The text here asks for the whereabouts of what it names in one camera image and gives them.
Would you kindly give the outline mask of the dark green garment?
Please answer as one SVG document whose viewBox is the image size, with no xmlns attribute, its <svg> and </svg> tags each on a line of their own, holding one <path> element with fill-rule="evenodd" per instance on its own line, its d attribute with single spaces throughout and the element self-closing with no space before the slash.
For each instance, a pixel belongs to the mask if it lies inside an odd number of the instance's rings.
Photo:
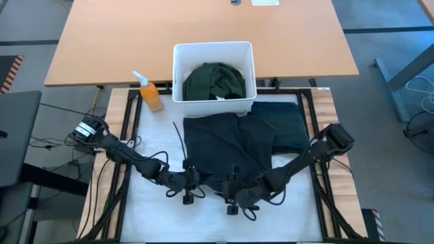
<svg viewBox="0 0 434 244">
<path fill-rule="evenodd" d="M 221 62 L 203 63 L 182 85 L 184 101 L 246 98 L 245 79 L 234 67 Z"/>
</svg>

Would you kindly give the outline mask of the grey metal desk leg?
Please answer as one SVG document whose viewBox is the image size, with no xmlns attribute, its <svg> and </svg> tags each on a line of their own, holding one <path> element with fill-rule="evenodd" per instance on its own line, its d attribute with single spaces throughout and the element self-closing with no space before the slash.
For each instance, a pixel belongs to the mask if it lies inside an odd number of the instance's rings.
<svg viewBox="0 0 434 244">
<path fill-rule="evenodd" d="M 373 66 L 379 70 L 382 80 L 386 85 L 388 99 L 393 105 L 394 111 L 401 122 L 408 122 L 410 117 L 401 94 L 399 93 L 400 89 L 404 87 L 408 81 L 415 78 L 432 64 L 434 64 L 434 44 L 430 45 L 394 76 L 390 74 L 380 58 L 374 59 Z"/>
</svg>

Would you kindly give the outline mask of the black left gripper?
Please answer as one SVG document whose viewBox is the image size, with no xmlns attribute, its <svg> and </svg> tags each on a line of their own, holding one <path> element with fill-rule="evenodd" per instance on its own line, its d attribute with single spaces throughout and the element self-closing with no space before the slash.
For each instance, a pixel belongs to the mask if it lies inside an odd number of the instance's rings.
<svg viewBox="0 0 434 244">
<path fill-rule="evenodd" d="M 184 171 L 165 170 L 165 186 L 174 192 L 194 190 L 200 185 L 200 174 L 195 167 L 191 167 L 189 159 L 182 162 Z"/>
</svg>

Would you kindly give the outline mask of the black hazard-striped box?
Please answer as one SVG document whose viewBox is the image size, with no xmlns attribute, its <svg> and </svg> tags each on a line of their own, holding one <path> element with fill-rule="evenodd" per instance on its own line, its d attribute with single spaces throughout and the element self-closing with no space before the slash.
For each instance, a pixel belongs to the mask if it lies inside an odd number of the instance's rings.
<svg viewBox="0 0 434 244">
<path fill-rule="evenodd" d="M 368 238 L 373 241 L 385 241 L 380 214 L 375 209 L 362 209 Z"/>
</svg>

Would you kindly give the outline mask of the orange spray bottle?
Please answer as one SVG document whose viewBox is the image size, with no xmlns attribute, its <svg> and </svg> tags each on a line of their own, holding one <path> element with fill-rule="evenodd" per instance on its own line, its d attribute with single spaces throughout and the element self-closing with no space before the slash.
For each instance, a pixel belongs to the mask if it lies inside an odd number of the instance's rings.
<svg viewBox="0 0 434 244">
<path fill-rule="evenodd" d="M 155 85 L 137 71 L 132 72 L 140 83 L 140 95 L 151 112 L 163 110 L 163 103 Z"/>
</svg>

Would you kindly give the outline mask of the black striped floor mat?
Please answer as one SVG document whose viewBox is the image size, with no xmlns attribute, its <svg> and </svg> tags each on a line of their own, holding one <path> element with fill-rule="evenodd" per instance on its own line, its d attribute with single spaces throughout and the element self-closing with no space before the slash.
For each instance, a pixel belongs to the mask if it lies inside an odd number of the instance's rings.
<svg viewBox="0 0 434 244">
<path fill-rule="evenodd" d="M 12 88 L 24 56 L 0 56 L 0 94 L 7 94 Z"/>
</svg>

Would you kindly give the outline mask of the white plastic laundry basket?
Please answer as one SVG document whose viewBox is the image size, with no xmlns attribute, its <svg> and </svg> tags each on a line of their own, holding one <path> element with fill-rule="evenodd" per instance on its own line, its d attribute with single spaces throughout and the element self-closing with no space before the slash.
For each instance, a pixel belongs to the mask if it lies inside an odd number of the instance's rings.
<svg viewBox="0 0 434 244">
<path fill-rule="evenodd" d="M 245 79 L 244 99 L 184 100 L 182 85 L 187 77 L 202 64 L 210 62 L 228 64 L 241 73 Z M 177 44 L 174 46 L 172 81 L 172 100 L 185 117 L 246 113 L 257 96 L 252 44 L 248 41 Z"/>
</svg>

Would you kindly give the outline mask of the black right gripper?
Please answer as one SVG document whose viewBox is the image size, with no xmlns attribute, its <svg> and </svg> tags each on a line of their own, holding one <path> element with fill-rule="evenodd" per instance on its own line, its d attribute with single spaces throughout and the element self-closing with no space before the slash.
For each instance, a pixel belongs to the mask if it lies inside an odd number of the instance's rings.
<svg viewBox="0 0 434 244">
<path fill-rule="evenodd" d="M 255 202 L 248 194 L 248 188 L 239 180 L 238 165 L 231 166 L 231 173 L 221 183 L 221 190 L 216 195 L 223 198 L 228 208 L 255 208 Z"/>
</svg>

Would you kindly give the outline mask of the dark zippered trousers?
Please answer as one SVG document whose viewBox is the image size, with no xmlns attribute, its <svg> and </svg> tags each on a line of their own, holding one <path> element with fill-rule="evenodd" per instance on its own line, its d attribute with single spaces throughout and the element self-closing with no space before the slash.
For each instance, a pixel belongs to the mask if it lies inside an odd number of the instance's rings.
<svg viewBox="0 0 434 244">
<path fill-rule="evenodd" d="M 238 165 L 244 184 L 272 168 L 275 128 L 254 115 L 222 113 L 183 119 L 187 159 L 200 174 L 202 184 L 215 191 Z"/>
</svg>

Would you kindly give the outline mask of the light brown wooden desk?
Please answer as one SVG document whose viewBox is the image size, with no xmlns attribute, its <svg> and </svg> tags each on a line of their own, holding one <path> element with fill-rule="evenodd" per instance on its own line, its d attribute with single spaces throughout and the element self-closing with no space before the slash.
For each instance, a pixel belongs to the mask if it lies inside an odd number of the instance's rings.
<svg viewBox="0 0 434 244">
<path fill-rule="evenodd" d="M 214 41 L 250 42 L 260 78 L 359 73 L 332 0 L 74 0 L 45 85 L 169 81 L 176 44 Z"/>
</svg>

